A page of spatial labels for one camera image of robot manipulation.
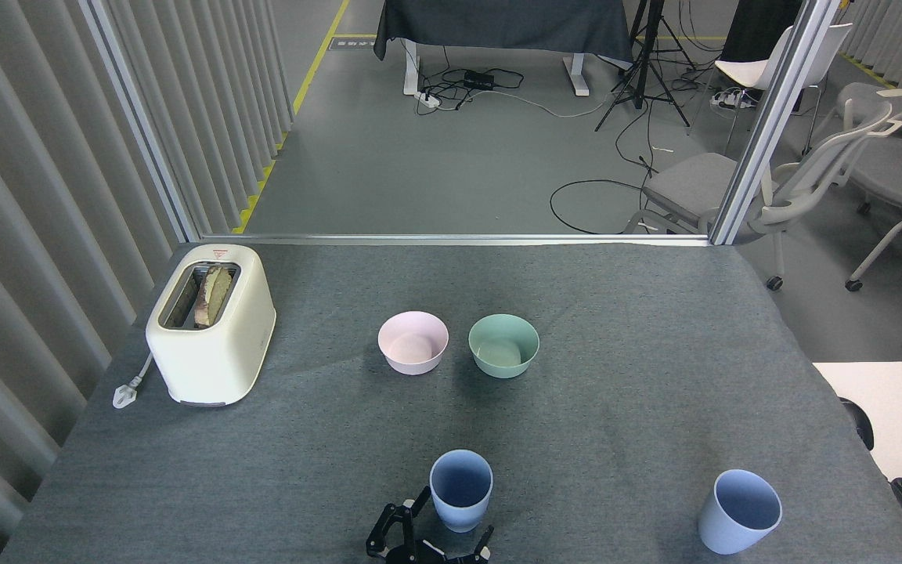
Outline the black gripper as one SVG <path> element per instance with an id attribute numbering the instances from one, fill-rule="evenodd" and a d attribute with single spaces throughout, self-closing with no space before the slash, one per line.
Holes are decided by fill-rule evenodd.
<path id="1" fill-rule="evenodd" d="M 489 546 L 494 525 L 488 526 L 470 554 L 449 557 L 424 539 L 416 539 L 414 519 L 430 499 L 430 486 L 424 486 L 415 499 L 403 504 L 387 504 L 378 521 L 373 525 L 365 541 L 369 557 L 387 559 L 387 563 L 489 563 L 492 551 Z M 402 527 L 403 542 L 390 547 L 389 531 L 394 525 Z"/>

